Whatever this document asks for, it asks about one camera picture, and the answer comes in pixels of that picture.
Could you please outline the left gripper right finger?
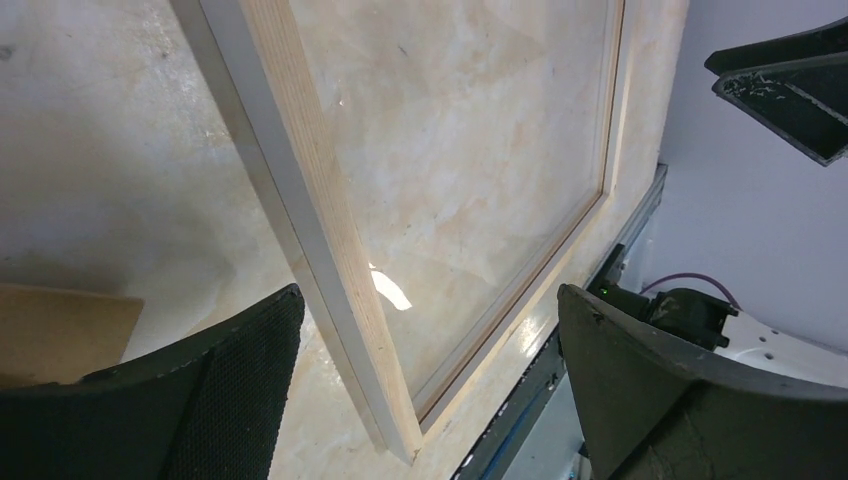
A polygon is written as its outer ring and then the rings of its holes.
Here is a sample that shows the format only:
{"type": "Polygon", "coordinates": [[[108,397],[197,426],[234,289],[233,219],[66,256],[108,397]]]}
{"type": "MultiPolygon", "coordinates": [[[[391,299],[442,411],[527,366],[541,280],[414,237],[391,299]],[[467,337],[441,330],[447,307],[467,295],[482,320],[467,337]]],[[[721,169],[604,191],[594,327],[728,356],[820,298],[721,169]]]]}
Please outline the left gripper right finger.
{"type": "Polygon", "coordinates": [[[721,357],[574,285],[557,301],[596,478],[846,477],[844,388],[721,357]]]}

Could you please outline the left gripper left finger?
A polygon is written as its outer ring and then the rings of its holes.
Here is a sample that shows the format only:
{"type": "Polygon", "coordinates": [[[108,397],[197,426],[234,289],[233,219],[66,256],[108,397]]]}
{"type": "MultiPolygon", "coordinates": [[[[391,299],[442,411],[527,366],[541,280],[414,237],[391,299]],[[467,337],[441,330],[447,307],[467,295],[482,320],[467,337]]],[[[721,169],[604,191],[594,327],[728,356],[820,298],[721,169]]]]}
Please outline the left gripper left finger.
{"type": "Polygon", "coordinates": [[[264,479],[300,345],[290,284],[134,360],[1,394],[5,479],[264,479]]]}

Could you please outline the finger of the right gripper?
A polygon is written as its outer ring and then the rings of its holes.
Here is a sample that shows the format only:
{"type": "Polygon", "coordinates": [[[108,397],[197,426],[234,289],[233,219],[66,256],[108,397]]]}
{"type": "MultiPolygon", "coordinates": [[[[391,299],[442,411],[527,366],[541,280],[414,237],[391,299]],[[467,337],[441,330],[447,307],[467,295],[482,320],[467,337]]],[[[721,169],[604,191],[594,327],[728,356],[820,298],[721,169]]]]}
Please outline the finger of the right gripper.
{"type": "Polygon", "coordinates": [[[847,156],[847,20],[712,53],[712,91],[815,163],[847,156]]]}

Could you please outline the light wooden picture frame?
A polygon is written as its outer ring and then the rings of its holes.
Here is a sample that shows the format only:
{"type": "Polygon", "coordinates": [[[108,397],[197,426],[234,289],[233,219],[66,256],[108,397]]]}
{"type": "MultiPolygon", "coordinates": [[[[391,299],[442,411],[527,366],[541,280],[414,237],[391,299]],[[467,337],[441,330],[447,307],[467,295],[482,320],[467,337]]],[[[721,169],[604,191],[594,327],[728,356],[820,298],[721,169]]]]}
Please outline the light wooden picture frame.
{"type": "Polygon", "coordinates": [[[369,438],[416,468],[610,242],[638,1],[177,1],[369,438]]]}

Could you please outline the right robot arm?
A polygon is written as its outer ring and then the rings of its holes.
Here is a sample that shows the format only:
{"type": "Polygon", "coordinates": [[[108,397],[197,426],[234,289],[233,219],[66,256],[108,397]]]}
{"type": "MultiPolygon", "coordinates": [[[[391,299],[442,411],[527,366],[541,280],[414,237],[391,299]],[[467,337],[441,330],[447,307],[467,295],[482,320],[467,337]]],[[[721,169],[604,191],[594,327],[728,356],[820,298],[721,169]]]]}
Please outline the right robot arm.
{"type": "MultiPolygon", "coordinates": [[[[827,167],[847,155],[847,21],[712,53],[712,92],[827,167]]],[[[690,288],[646,297],[619,286],[617,244],[588,290],[613,307],[717,355],[824,385],[847,385],[847,357],[787,336],[745,313],[717,280],[716,298],[690,288]]]]}

